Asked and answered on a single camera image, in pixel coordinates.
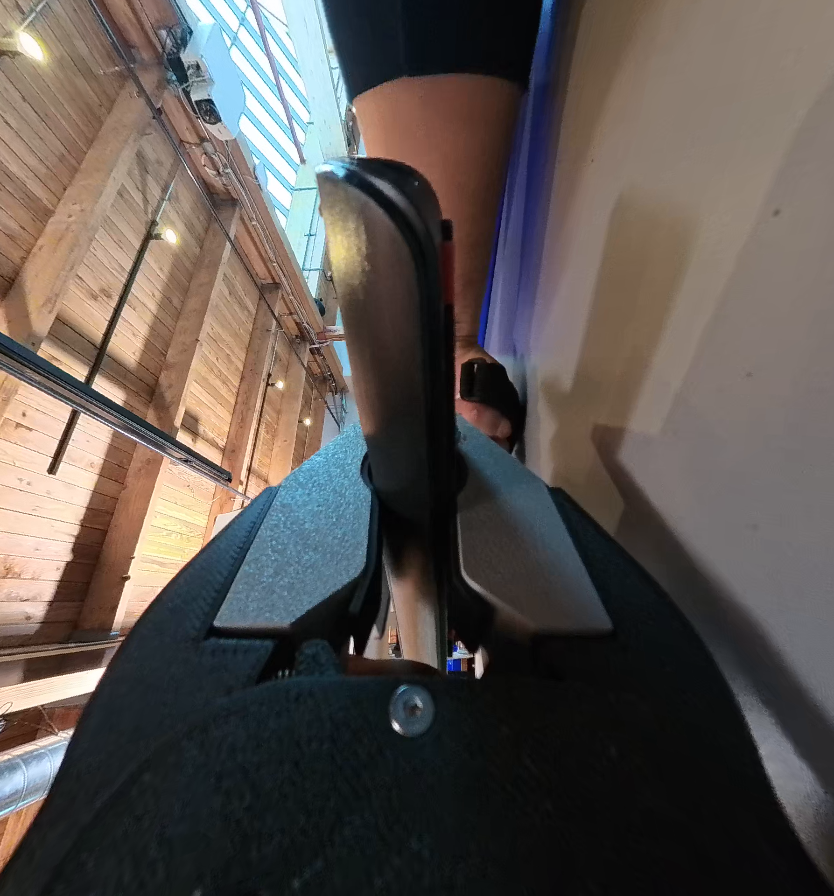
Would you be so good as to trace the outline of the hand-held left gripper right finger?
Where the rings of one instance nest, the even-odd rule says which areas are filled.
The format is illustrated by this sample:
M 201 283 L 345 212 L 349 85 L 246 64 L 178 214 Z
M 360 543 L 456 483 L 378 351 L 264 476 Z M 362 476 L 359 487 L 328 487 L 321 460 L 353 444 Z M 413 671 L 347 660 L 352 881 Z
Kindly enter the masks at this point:
M 547 485 L 462 418 L 457 498 L 461 575 L 503 629 L 608 635 L 612 621 Z

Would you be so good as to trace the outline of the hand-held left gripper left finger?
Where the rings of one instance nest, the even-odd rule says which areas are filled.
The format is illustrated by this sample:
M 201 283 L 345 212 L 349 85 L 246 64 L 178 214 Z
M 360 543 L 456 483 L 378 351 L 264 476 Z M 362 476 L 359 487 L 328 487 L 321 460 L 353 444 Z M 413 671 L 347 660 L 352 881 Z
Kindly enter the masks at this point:
M 234 636 L 369 636 L 385 607 L 380 505 L 358 423 L 292 471 L 213 621 Z

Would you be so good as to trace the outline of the person's right hand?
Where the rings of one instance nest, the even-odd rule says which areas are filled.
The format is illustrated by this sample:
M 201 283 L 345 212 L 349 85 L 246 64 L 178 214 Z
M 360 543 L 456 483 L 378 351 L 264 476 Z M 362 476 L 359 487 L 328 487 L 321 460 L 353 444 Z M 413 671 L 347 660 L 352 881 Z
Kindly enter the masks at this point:
M 523 441 L 523 435 L 511 435 L 511 426 L 505 418 L 495 410 L 478 403 L 463 401 L 459 398 L 460 366 L 468 359 L 484 357 L 490 362 L 499 363 L 490 353 L 481 348 L 478 343 L 467 338 L 456 338 L 455 341 L 455 406 L 456 411 L 467 422 L 471 423 L 480 432 L 492 441 L 504 448 L 508 453 L 512 452 Z M 511 381 L 518 390 L 516 384 L 509 375 Z

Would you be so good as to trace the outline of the blue cloth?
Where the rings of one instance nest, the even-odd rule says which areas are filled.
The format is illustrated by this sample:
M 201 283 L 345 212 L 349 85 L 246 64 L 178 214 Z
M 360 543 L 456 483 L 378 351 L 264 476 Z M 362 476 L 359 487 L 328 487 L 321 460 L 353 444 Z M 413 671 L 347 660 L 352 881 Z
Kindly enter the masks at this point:
M 499 361 L 523 360 L 531 341 L 557 142 L 582 2 L 543 2 L 528 89 L 514 133 L 483 302 L 483 346 Z

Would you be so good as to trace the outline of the black ceiling pipe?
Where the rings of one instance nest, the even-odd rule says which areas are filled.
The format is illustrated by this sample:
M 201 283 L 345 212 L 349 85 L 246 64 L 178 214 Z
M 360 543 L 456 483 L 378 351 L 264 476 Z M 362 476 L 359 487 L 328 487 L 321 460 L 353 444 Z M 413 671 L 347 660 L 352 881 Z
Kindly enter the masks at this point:
M 119 293 L 119 297 L 116 301 L 115 306 L 113 307 L 112 313 L 109 317 L 108 324 L 103 332 L 102 337 L 98 343 L 98 348 L 94 360 L 91 364 L 90 370 L 85 376 L 84 383 L 92 387 L 95 383 L 95 380 L 98 376 L 98 373 L 105 361 L 106 356 L 108 355 L 108 350 L 110 346 L 110 342 L 114 336 L 115 331 L 118 328 L 119 320 L 122 312 L 125 309 L 126 303 L 133 291 L 133 286 L 135 285 L 135 281 L 142 267 L 142 263 L 145 259 L 145 255 L 152 244 L 152 242 L 161 240 L 161 216 L 163 215 L 164 204 L 161 205 L 159 210 L 156 211 L 154 218 L 151 219 L 149 227 L 142 238 L 140 245 L 135 253 L 133 258 L 130 270 L 126 275 L 125 281 L 122 285 L 121 291 Z M 61 436 L 59 437 L 56 443 L 56 449 L 50 459 L 47 468 L 47 474 L 50 476 L 55 476 L 58 474 L 60 467 L 64 460 L 64 455 L 67 451 L 67 448 L 71 442 L 73 434 L 75 432 L 75 428 L 77 426 L 78 420 L 80 418 L 80 411 L 77 409 L 71 409 L 71 412 L 67 418 L 64 429 L 62 431 Z

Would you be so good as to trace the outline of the black sleeve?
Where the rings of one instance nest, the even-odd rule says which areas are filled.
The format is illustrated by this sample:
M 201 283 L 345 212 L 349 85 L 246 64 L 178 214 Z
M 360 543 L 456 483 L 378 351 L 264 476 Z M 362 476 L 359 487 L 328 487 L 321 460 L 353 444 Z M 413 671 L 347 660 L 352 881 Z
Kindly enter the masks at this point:
M 404 78 L 477 75 L 524 91 L 541 1 L 325 1 L 351 98 Z

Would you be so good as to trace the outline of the skylight window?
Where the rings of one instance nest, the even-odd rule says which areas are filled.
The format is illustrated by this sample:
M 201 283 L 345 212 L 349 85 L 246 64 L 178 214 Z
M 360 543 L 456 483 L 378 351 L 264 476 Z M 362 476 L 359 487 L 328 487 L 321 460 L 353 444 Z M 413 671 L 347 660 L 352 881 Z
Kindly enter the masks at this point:
M 310 122 L 285 6 L 281 1 L 191 1 L 185 6 L 195 23 L 219 26 L 245 96 L 239 141 L 248 143 L 257 178 L 285 226 Z

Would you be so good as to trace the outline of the black metal rail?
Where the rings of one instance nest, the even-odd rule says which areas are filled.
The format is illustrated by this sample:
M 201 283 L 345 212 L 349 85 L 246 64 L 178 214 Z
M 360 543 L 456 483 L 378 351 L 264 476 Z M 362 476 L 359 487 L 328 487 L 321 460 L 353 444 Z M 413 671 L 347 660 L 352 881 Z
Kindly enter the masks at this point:
M 236 496 L 231 474 L 0 332 L 0 370 Z

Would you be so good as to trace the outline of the silver ventilation duct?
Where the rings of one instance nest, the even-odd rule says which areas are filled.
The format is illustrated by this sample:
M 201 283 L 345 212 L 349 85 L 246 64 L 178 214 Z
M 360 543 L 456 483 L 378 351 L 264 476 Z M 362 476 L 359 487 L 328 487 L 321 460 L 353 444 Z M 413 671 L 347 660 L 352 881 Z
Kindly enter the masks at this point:
M 73 728 L 0 753 L 0 819 L 46 797 Z

